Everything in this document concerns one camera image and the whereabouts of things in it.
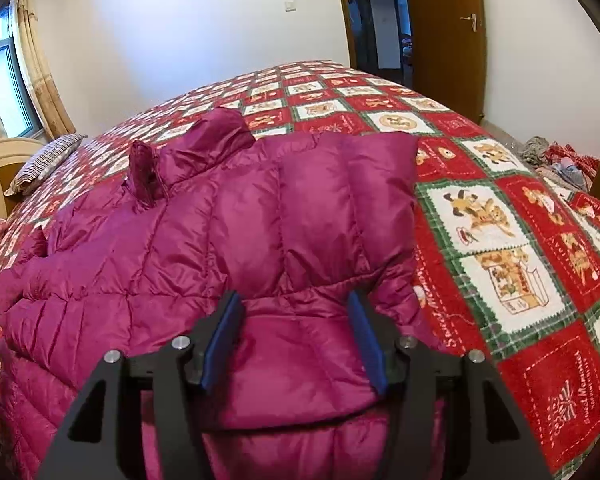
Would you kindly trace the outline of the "magenta puffer jacket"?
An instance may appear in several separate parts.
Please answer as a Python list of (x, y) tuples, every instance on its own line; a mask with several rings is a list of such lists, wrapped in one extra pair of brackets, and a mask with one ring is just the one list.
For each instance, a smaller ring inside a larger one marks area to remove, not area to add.
[(414, 293), (416, 136), (256, 139), (218, 108), (162, 148), (136, 142), (123, 180), (30, 233), (0, 273), (0, 437), (38, 472), (104, 354), (160, 349), (228, 290), (246, 316), (201, 407), (221, 479), (369, 479), (387, 413), (347, 317), (353, 289), (432, 341)]

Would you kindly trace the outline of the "clothes pile on floor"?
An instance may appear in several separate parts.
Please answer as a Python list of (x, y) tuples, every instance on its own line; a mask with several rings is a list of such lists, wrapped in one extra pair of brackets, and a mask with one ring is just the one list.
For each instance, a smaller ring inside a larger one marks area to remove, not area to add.
[(542, 136), (522, 144), (518, 155), (542, 178), (585, 193), (591, 191), (600, 166), (598, 158), (579, 154), (570, 144), (550, 143)]

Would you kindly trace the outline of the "red patchwork bear bedspread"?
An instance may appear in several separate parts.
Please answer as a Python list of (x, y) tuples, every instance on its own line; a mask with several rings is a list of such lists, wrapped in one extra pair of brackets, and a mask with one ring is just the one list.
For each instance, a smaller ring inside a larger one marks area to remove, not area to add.
[(432, 344), (491, 358), (550, 473), (600, 440), (600, 202), (531, 172), (469, 119), (394, 82), (329, 62), (281, 65), (157, 105), (78, 148), (16, 211), (0, 273), (32, 231), (123, 180), (136, 142), (162, 148), (205, 114), (237, 110), (256, 139), (416, 136), (413, 283)]

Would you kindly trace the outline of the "striped pillow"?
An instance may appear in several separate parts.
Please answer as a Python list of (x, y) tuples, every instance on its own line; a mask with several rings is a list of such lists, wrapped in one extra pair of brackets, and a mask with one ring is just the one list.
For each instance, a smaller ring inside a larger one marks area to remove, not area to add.
[(85, 134), (66, 134), (44, 145), (21, 167), (4, 192), (4, 196), (32, 194), (78, 149), (85, 138)]

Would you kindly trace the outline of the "cream wooden headboard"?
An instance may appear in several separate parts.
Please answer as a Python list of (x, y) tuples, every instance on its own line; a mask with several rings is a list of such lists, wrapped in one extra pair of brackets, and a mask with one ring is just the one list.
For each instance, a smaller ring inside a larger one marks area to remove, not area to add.
[(0, 139), (0, 218), (7, 219), (20, 202), (20, 198), (6, 197), (4, 192), (21, 167), (42, 147), (41, 142), (27, 138)]

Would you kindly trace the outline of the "window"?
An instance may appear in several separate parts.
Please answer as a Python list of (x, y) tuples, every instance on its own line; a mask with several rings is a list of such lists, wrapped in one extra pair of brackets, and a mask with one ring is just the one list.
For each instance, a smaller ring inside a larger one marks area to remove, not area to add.
[(0, 12), (0, 139), (35, 138), (42, 132), (22, 79), (12, 32), (12, 11), (5, 6)]

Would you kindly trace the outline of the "beige right curtain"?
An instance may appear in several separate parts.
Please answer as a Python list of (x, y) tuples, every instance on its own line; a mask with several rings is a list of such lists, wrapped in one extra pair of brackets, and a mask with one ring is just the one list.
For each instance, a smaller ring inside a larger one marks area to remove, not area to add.
[(46, 136), (55, 140), (76, 133), (48, 67), (33, 0), (10, 0), (10, 10), (22, 79)]

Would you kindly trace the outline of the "brown wooden door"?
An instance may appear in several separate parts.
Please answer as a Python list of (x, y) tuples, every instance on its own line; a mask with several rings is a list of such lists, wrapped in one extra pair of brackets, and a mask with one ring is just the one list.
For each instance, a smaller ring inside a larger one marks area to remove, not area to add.
[(476, 124), (486, 96), (483, 0), (407, 0), (413, 89)]

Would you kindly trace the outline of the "wall light switch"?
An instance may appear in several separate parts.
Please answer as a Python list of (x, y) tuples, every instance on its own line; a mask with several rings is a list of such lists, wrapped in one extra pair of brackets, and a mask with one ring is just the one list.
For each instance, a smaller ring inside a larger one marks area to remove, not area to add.
[(294, 12), (297, 10), (296, 0), (288, 0), (285, 2), (285, 11), (286, 12)]

